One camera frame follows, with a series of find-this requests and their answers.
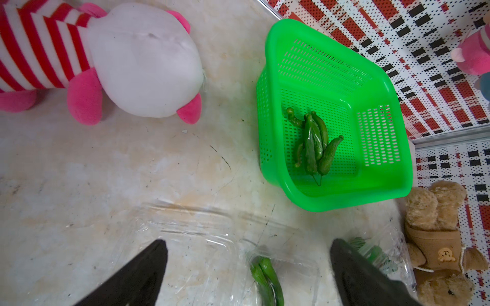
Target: plastic container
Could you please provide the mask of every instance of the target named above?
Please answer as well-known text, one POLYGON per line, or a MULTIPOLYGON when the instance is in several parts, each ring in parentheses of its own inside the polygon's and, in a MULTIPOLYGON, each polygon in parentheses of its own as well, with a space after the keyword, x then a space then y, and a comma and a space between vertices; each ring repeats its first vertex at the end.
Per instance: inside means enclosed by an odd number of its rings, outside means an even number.
POLYGON ((265 179, 296 205, 321 212, 406 196, 412 160, 395 89, 386 73, 363 56, 294 20, 269 32, 266 66, 257 82, 260 164, 265 179), (295 168, 301 129, 297 117, 316 111, 339 145, 318 187, 295 168))
POLYGON ((135 215, 113 255, 114 270, 160 238, 167 243, 169 259, 157 306, 235 303, 239 257, 227 215, 165 205, 142 208, 135 215))
POLYGON ((247 213, 231 216, 163 202, 130 213, 133 220, 124 224, 106 278, 156 239, 165 240, 168 262, 157 306, 261 306, 250 272, 256 256, 271 259, 287 305, 317 302, 319 268, 304 255, 310 243, 299 229, 247 213), (237 234, 237 223, 250 228, 237 234))

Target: teddy bear shirt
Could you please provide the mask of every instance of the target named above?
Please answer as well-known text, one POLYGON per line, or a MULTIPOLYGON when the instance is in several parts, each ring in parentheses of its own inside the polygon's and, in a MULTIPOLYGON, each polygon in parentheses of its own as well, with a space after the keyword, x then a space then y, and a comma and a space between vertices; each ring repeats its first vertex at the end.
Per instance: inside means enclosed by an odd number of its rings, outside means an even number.
POLYGON ((451 269, 461 271, 461 234, 459 231, 420 231, 405 223, 407 239, 424 254, 426 263, 421 268, 434 271, 451 269))

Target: green pepper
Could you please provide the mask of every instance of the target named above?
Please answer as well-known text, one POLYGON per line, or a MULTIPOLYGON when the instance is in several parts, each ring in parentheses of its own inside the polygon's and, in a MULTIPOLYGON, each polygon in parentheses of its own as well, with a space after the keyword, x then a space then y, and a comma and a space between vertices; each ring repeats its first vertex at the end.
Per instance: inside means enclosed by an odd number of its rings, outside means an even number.
POLYGON ((272 267, 270 259, 267 257, 260 257, 259 265, 274 289, 276 306, 284 306, 284 296, 282 294, 281 284, 279 283, 279 279, 277 278, 277 274, 272 267))
POLYGON ((274 291, 267 280, 264 271, 258 263, 250 265, 253 279, 259 287, 259 294, 262 298, 262 306, 276 306, 274 291))
POLYGON ((327 175, 330 171, 330 167, 334 161, 335 151, 337 151, 337 147, 343 141, 343 136, 340 135, 337 138, 332 139, 332 141, 327 146, 323 157, 321 158, 318 164, 318 172, 320 175, 327 175))
POLYGON ((321 142, 320 129, 317 123, 313 120, 313 140, 315 141, 315 159, 319 161, 323 156, 323 144, 321 142))
POLYGON ((318 128, 320 129, 320 134, 321 134, 321 141, 323 144, 323 150, 327 148, 328 145, 328 130, 327 126, 325 125, 325 122, 318 117, 317 113, 315 111, 311 112, 311 116, 313 117, 313 120, 318 124, 318 128))
POLYGON ((294 109, 292 107, 288 107, 286 109, 286 113, 288 114, 288 120, 289 122, 291 122, 292 125, 304 129, 305 122, 301 119, 296 118, 296 116, 294 115, 294 109))
POLYGON ((301 166, 301 153, 303 152, 304 148, 305 148, 304 142, 300 142, 296 149, 296 164, 294 164, 296 168, 299 168, 301 166))
POLYGON ((313 136, 313 127, 316 124, 311 114, 305 114, 306 124, 303 130, 303 141, 305 147, 305 170, 306 173, 313 176, 317 173, 317 159, 315 157, 315 140, 313 136))

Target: plush toy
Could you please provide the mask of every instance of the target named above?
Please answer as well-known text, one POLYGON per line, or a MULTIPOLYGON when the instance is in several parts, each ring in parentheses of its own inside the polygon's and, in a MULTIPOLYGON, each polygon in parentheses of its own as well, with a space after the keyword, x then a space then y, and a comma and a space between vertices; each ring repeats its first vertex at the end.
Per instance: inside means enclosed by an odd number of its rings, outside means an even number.
POLYGON ((97 124, 102 93, 128 113, 194 124, 204 76, 182 15, 140 3, 109 14, 86 3, 5 0, 0 5, 0 110, 30 108, 36 89, 68 88, 80 123, 97 124))
POLYGON ((463 38, 451 51, 451 58, 464 73, 481 75, 490 72, 490 12, 483 20, 486 23, 483 28, 463 38))
POLYGON ((419 300, 426 306, 466 306, 473 284, 469 269, 486 270, 485 257, 461 243, 458 207, 466 198, 463 186, 438 181, 429 190, 414 187, 407 196, 405 232, 414 267, 419 300))

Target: teddy bear ear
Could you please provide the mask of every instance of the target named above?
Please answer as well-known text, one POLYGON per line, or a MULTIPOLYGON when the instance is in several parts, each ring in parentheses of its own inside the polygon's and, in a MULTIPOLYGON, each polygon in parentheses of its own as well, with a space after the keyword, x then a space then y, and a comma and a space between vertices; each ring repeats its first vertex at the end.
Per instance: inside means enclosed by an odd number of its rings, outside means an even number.
POLYGON ((465 58, 463 57, 463 49, 462 48, 456 48, 451 51, 451 58, 453 61, 457 63, 462 63, 465 61, 465 58))
POLYGON ((465 270, 487 270, 489 264, 480 251, 475 248, 467 248, 463 255, 463 268, 465 270))

